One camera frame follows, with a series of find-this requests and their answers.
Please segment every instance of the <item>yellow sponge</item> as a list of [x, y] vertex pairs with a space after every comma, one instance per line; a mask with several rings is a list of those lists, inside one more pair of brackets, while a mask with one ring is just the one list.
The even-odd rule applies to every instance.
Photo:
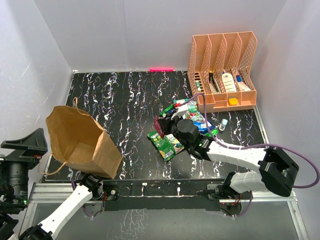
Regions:
[[235, 106], [238, 104], [238, 100], [235, 97], [228, 98], [228, 103], [230, 106]]

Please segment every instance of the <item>white backdrop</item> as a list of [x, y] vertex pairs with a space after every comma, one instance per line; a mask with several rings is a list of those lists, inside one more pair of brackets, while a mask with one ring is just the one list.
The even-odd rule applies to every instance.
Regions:
[[[296, 149], [320, 168], [320, 5], [288, 0], [252, 67], [258, 106], [272, 143]], [[310, 184], [315, 171], [299, 157], [296, 185]], [[320, 185], [294, 189], [311, 240], [318, 240]]]
[[[65, 104], [71, 76], [34, 1], [0, 1], [0, 143], [43, 128], [50, 147], [45, 119], [54, 106]], [[10, 152], [0, 149], [0, 154]], [[36, 168], [29, 171], [29, 186], [41, 177]], [[12, 216], [20, 220], [18, 226], [23, 216]]]
[[72, 70], [186, 70], [192, 35], [254, 31], [286, 0], [34, 0]]

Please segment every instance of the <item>black table surface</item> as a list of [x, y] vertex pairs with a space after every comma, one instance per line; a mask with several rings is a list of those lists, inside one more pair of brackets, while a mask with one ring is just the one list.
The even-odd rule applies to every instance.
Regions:
[[[165, 162], [147, 138], [154, 131], [154, 118], [173, 100], [192, 96], [186, 71], [76, 73], [66, 104], [78, 97], [78, 108], [90, 113], [107, 130], [123, 155], [116, 180], [224, 179], [228, 173], [247, 169], [219, 161], [199, 160], [186, 150]], [[264, 142], [253, 109], [208, 113], [218, 126], [228, 124], [217, 137], [226, 143], [249, 146]], [[51, 159], [47, 171], [61, 163]], [[64, 166], [42, 182], [77, 180], [81, 172]]]

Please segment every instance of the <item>cardboard item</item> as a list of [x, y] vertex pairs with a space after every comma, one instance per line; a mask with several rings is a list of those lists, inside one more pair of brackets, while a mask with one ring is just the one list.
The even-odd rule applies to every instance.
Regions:
[[84, 173], [116, 176], [122, 155], [90, 114], [77, 107], [55, 106], [45, 122], [55, 159]]

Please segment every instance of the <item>orange desk organizer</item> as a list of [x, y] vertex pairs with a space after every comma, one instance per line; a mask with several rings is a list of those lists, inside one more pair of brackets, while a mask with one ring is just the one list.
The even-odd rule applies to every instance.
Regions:
[[[196, 81], [203, 83], [207, 113], [247, 110], [255, 107], [257, 91], [251, 82], [250, 70], [257, 42], [252, 31], [192, 36], [187, 74], [193, 95], [198, 93]], [[232, 74], [236, 92], [226, 92], [222, 81], [223, 70]], [[210, 71], [213, 72], [213, 78], [221, 93], [211, 91]], [[240, 90], [236, 78], [237, 71], [250, 91]], [[236, 98], [237, 104], [229, 105], [229, 98]], [[202, 96], [198, 96], [197, 102], [199, 111], [204, 113]]]

